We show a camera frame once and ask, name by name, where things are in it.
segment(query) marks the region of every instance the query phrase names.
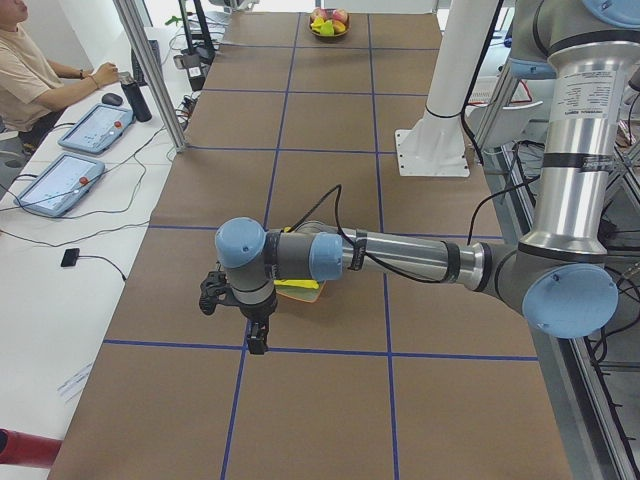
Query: red cup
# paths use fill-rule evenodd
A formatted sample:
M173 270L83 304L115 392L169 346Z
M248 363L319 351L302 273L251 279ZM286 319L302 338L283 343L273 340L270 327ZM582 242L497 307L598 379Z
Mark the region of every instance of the red cup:
M0 463L51 468L61 445L61 440L0 429Z

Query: blue joint cap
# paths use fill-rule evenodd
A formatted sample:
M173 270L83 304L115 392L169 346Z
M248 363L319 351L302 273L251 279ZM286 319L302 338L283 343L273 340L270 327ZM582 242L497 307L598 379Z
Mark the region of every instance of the blue joint cap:
M579 338L604 326L618 306L618 288L602 268L556 268L527 291L522 314L531 326L558 338Z
M266 232L251 218L229 220L216 233L218 260L225 268L238 268L262 253Z
M342 276L342 238L335 233L319 233L311 243L309 271L314 280L337 280Z
M587 10L599 20L619 28L640 28L638 0L582 0Z
M547 62L532 62L511 58L511 75L526 80L548 80L556 78L556 71Z

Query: bowl of fruit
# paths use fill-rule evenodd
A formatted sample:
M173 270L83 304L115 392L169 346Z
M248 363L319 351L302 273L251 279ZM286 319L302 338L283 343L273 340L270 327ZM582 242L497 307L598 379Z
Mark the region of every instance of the bowl of fruit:
M343 8L316 8L309 15L309 30L322 39L342 37L349 31L349 13Z

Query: black mouse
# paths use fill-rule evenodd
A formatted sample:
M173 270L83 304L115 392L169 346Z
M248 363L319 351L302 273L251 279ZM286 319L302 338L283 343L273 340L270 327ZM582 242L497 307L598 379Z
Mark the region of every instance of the black mouse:
M119 107L122 105L122 97L115 93L105 93L102 96L102 103L106 105L113 105L114 107Z

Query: tablet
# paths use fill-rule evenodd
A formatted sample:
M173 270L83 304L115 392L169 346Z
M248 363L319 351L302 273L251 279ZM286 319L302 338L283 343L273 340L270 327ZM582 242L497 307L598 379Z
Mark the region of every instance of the tablet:
M97 183L104 163L71 153L63 153L19 195L14 203L48 217L60 217Z
M99 103L58 140L58 145L98 155L120 138L132 123L132 110Z

